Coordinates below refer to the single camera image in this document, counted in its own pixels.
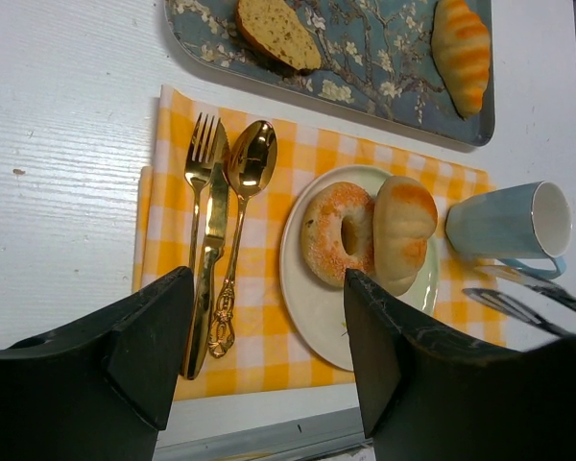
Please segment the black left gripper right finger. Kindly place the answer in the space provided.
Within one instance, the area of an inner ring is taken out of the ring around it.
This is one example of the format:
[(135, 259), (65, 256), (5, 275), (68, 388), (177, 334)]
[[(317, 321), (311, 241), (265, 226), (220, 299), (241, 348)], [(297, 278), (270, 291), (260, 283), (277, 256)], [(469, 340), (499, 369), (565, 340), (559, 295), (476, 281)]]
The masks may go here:
[(361, 419), (379, 460), (576, 460), (576, 334), (526, 352), (415, 309), (358, 270), (344, 308)]

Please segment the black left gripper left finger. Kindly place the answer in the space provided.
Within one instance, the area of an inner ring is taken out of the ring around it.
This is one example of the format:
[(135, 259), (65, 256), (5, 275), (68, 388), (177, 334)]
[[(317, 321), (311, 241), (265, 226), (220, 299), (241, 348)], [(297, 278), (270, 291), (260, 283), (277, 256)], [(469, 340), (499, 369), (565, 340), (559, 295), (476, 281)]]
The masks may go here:
[(0, 350), (0, 460), (149, 460), (193, 312), (179, 267), (125, 299)]

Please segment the metal serving tongs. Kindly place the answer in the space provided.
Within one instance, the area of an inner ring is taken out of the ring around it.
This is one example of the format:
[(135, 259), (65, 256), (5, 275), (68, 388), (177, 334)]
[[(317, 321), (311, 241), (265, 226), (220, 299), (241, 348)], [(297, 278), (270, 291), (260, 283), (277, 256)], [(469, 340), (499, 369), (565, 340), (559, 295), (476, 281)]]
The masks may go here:
[(525, 299), (515, 293), (508, 294), (500, 288), (464, 288), (462, 292), (473, 301), (556, 337), (576, 335), (576, 327), (563, 328), (559, 323), (555, 323), (554, 319), (547, 318), (544, 315), (545, 308), (540, 307), (542, 303), (553, 303), (559, 309), (564, 309), (576, 317), (576, 297), (558, 283), (543, 276), (530, 274), (526, 269), (509, 266), (480, 265), (475, 269), (494, 279), (521, 286), (525, 292), (530, 292), (531, 296)]

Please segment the knotted bread roll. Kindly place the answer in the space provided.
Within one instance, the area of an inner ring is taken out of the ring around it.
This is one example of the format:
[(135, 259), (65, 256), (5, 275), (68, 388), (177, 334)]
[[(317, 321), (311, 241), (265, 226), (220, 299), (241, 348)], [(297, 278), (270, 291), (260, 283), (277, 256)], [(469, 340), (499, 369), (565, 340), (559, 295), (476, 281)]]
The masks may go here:
[(403, 176), (384, 181), (372, 220), (374, 272), (392, 295), (401, 296), (413, 285), (437, 224), (438, 210), (424, 185)]

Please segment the sugared bagel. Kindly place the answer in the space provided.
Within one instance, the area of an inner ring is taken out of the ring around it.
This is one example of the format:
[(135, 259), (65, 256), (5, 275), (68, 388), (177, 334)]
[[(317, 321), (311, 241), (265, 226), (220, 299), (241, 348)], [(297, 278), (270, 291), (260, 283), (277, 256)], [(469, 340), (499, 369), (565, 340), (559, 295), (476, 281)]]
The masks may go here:
[(301, 253), (324, 283), (341, 288), (346, 270), (373, 272), (373, 208), (371, 195), (352, 182), (335, 182), (308, 204), (300, 231)]

